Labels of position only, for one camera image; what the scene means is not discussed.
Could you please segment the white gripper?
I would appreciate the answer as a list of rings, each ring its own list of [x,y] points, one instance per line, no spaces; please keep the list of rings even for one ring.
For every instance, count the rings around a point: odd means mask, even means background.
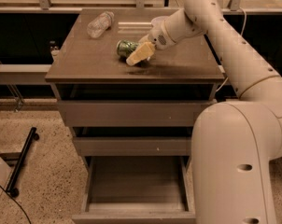
[[[142,44],[130,54],[126,59],[126,63],[130,66],[134,66],[152,56],[155,52],[155,47],[157,50],[165,50],[174,46],[176,41],[174,40],[173,35],[173,31],[166,21],[156,24],[150,30],[148,35],[139,39],[138,43]]]

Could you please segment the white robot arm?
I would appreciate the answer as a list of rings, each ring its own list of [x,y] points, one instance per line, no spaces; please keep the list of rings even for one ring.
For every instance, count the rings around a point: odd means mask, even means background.
[[[197,224],[276,224],[270,161],[282,157],[282,76],[224,19],[217,0],[185,0],[154,26],[129,65],[206,35],[237,98],[205,109],[191,137]]]

